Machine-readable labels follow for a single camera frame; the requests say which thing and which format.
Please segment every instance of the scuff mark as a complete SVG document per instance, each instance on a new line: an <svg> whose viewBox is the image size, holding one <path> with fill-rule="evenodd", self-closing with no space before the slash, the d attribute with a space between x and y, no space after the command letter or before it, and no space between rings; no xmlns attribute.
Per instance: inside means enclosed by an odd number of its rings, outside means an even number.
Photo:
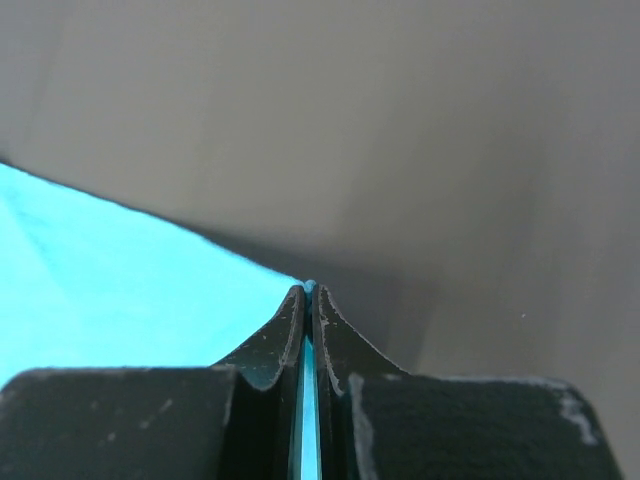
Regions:
<svg viewBox="0 0 640 480"><path fill-rule="evenodd" d="M33 368L20 375L35 378L36 380L48 380L51 377L61 375L105 375L115 378L124 378L127 374L142 371L140 368Z"/></svg>
<svg viewBox="0 0 640 480"><path fill-rule="evenodd" d="M327 346L324 344L324 335L322 337L323 337L322 349L324 350L324 363L327 366L327 373L329 374L329 379L331 380L331 383L333 384L333 388L336 391L336 393L342 396L344 391L340 388L340 380L338 380L338 377L333 372L333 364L331 363L331 357L329 356L329 351L327 350Z"/></svg>
<svg viewBox="0 0 640 480"><path fill-rule="evenodd" d="M571 395L569 391L565 391L562 398L560 398L560 405L562 407L560 415L578 427L582 443L585 445L597 445L598 439L593 433L591 423L582 413L582 402Z"/></svg>
<svg viewBox="0 0 640 480"><path fill-rule="evenodd" d="M359 375L351 375L351 408L353 419L353 436L356 450L356 463L362 480L378 480L373 460L374 431L371 422L362 409L362 387L364 379Z"/></svg>
<svg viewBox="0 0 640 480"><path fill-rule="evenodd" d="M229 420L231 419L231 406L233 404L233 395L227 396L227 401L224 404L224 417L222 418L222 425L229 425Z"/></svg>
<svg viewBox="0 0 640 480"><path fill-rule="evenodd" d="M466 383L516 383L520 385L531 385L534 387L548 388L552 390L566 390L569 385L559 380L553 380L544 377L493 377L490 375L478 375L478 376L465 376L465 375L452 375L448 377L432 376L436 380L442 380L445 382L466 382Z"/></svg>
<svg viewBox="0 0 640 480"><path fill-rule="evenodd" d="M155 420L156 416L151 414L146 420L140 420L140 423L138 423L138 427L140 427L140 430L146 430L151 426L153 422L155 422Z"/></svg>
<svg viewBox="0 0 640 480"><path fill-rule="evenodd" d="M162 406L158 410L158 413L166 412L167 410L169 410L169 408L171 408L171 405L173 405L173 400L168 398L167 401L162 404Z"/></svg>

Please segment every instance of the gray surface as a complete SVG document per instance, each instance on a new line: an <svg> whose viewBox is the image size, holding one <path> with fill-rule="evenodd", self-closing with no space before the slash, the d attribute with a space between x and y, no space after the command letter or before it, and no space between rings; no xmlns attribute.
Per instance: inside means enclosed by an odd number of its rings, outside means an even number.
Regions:
<svg viewBox="0 0 640 480"><path fill-rule="evenodd" d="M405 366L574 382L639 477L639 20L632 1L10 0L0 149L326 281Z"/></svg>

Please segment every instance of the dark gray background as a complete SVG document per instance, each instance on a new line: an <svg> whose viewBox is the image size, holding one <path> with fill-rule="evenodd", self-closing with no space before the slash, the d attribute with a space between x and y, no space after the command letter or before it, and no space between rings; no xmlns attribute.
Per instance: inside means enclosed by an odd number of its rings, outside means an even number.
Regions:
<svg viewBox="0 0 640 480"><path fill-rule="evenodd" d="M640 476L640 3L8 0L0 150L314 277L401 364L546 374Z"/></svg>

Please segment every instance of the white scratch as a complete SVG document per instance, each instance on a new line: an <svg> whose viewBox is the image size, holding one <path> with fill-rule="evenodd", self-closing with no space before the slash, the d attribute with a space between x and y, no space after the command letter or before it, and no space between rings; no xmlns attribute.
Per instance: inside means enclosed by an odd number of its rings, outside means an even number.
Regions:
<svg viewBox="0 0 640 480"><path fill-rule="evenodd" d="M162 404L160 410L158 410L158 413L166 412L167 410L169 410L169 408L171 408L171 405L173 405L173 400L168 398L167 401Z"/></svg>
<svg viewBox="0 0 640 480"><path fill-rule="evenodd" d="M229 395L227 396L227 401L224 404L224 417L222 418L222 425L224 425L225 427L229 424L229 420L231 420L232 406L233 406L233 395Z"/></svg>
<svg viewBox="0 0 640 480"><path fill-rule="evenodd" d="M362 387L364 379L359 375L349 377L351 384L351 408L355 437L356 463L362 480L378 480L373 461L373 426L362 409Z"/></svg>
<svg viewBox="0 0 640 480"><path fill-rule="evenodd" d="M492 377L490 375L466 376L452 375L448 377L431 377L444 382L466 382L466 383L515 383L520 385L530 385L532 387L542 387L552 390L567 390L569 385L559 380L552 380L544 377Z"/></svg>
<svg viewBox="0 0 640 480"><path fill-rule="evenodd" d="M576 425L580 430L582 443L585 445L597 445L598 439L593 434L591 423L582 413L582 402L567 391L560 399L560 406L562 407L560 415Z"/></svg>

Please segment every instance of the turquoise fabric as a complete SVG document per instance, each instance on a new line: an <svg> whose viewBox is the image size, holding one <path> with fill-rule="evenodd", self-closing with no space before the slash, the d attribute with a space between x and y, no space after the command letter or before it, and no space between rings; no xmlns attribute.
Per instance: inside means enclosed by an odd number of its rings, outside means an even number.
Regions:
<svg viewBox="0 0 640 480"><path fill-rule="evenodd" d="M0 387L33 367L205 366L297 280L0 165Z"/></svg>
<svg viewBox="0 0 640 480"><path fill-rule="evenodd" d="M318 408L316 400L316 368L313 346L308 338L304 341L304 363L302 374L302 446L300 455L300 478L320 478L320 445L318 438Z"/></svg>

